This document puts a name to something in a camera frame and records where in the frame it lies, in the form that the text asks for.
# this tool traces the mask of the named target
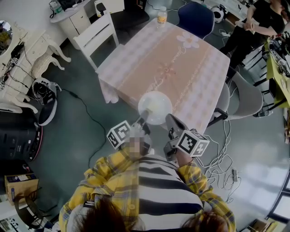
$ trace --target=gray chair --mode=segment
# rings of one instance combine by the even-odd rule
[[[239,93],[240,101],[238,109],[232,115],[227,114],[230,93],[227,84],[224,84],[216,110],[213,113],[214,119],[208,124],[208,127],[220,120],[229,121],[251,116],[262,108],[263,95],[257,87],[249,84],[238,72],[235,72],[232,81],[235,82]]]

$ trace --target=plaid shirt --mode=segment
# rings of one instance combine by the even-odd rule
[[[127,228],[134,224],[139,214],[138,169],[136,162],[140,157],[129,150],[116,152],[100,158],[92,169],[85,172],[85,179],[80,182],[75,193],[61,209],[59,225],[62,232],[67,232],[67,224],[72,210],[86,201],[97,202],[104,195],[121,210]],[[236,230],[235,218],[226,203],[207,186],[207,178],[194,161],[178,168],[184,182],[199,196],[208,202],[213,211],[222,216],[228,225],[228,231]]]

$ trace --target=hand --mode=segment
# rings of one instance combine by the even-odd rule
[[[192,157],[190,157],[188,154],[182,152],[179,149],[177,149],[176,158],[180,167],[187,165],[193,160]]]
[[[254,24],[251,21],[247,21],[244,23],[244,29],[246,31],[253,31],[254,30]]]

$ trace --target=floor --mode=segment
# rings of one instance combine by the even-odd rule
[[[150,4],[156,9],[161,5],[167,6],[168,9],[178,9],[184,3],[182,0],[150,0]],[[146,11],[151,18],[157,14],[149,5]],[[176,11],[169,12],[168,21],[173,24],[178,23]],[[141,27],[131,30],[130,36]],[[232,27],[227,22],[215,25],[213,34],[205,40],[216,48],[222,47],[219,29],[231,31]],[[126,33],[118,32],[118,37],[121,43],[130,39]],[[112,49],[114,43],[110,39],[93,55],[96,63],[102,62]],[[123,120],[133,122],[138,117],[136,111],[122,100],[116,104],[106,104],[97,76],[82,53],[75,50],[71,44],[64,47],[63,51],[72,58],[72,62],[67,63],[59,59],[65,71],[50,65],[43,77],[57,82],[61,88],[78,94],[87,104],[92,117],[102,123],[107,131]],[[240,73],[250,83],[259,79],[243,68]],[[229,111],[233,111],[237,104],[238,95],[235,92],[231,98]],[[163,147],[168,141],[167,132],[158,126],[151,127],[151,130],[156,153],[163,155]],[[205,134],[210,135],[220,143],[220,146],[223,145],[225,135],[222,122],[207,128]],[[242,182],[232,194],[233,202],[229,207],[236,216],[238,230],[241,230],[255,218],[264,218],[268,214],[289,170],[289,146],[284,143],[282,110],[275,109],[269,117],[248,117],[231,121],[230,137],[227,154],[231,156],[232,167],[238,170]],[[89,157],[103,140],[102,128],[89,118],[81,101],[65,91],[58,92],[56,115],[53,121],[44,127],[41,151],[37,159],[30,164],[40,179],[40,186],[43,187],[40,192],[43,203],[48,207],[53,204],[58,205],[54,213],[73,194],[88,165],[92,166],[98,158],[114,151],[107,142],[88,164]],[[217,145],[211,142],[201,160],[204,164],[208,164],[216,155]],[[226,169],[229,164],[230,159],[225,159],[221,168]],[[234,185],[233,190],[238,187],[238,184]],[[219,189],[218,181],[213,184],[213,187],[224,200],[228,198],[229,191]]]

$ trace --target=table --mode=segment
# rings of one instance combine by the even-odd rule
[[[146,92],[164,93],[173,114],[203,134],[229,62],[198,37],[168,22],[158,29],[153,19],[99,73],[99,79],[107,103],[117,94],[136,109]]]
[[[269,43],[265,44],[265,50],[269,51],[268,48]],[[267,80],[274,79],[276,83],[276,96],[274,98],[274,103],[270,104],[273,105],[268,110],[273,110],[276,107],[281,108],[288,108],[290,107],[290,92],[287,88],[287,80],[288,78],[281,75],[278,70],[278,65],[276,64],[274,58],[272,57],[271,53],[269,53],[269,58],[267,59],[267,74],[266,78],[260,80],[254,84],[254,86],[258,86]]]
[[[21,41],[24,42],[26,55],[22,52],[17,64],[19,67],[15,66],[10,71],[10,75],[19,82],[9,77],[5,84],[0,83],[0,109],[5,108],[21,113],[20,107],[28,107],[37,113],[38,110],[34,106],[23,102],[24,99],[30,101],[30,98],[26,96],[29,89],[20,82],[31,87],[32,77],[28,73],[33,71],[33,77],[38,78],[50,62],[60,67],[58,61],[51,56],[52,53],[60,55],[67,62],[71,62],[71,58],[63,54],[61,48],[45,33],[45,30],[27,32],[19,27],[17,29],[19,34],[24,34]]]
[[[85,29],[87,29],[91,22],[85,12],[84,6],[88,4],[90,0],[84,0],[79,3],[75,10],[62,11],[56,14],[51,20],[51,23],[58,23],[64,33],[67,35],[69,41],[72,43],[75,49],[80,49],[74,41],[74,37],[80,35]]]

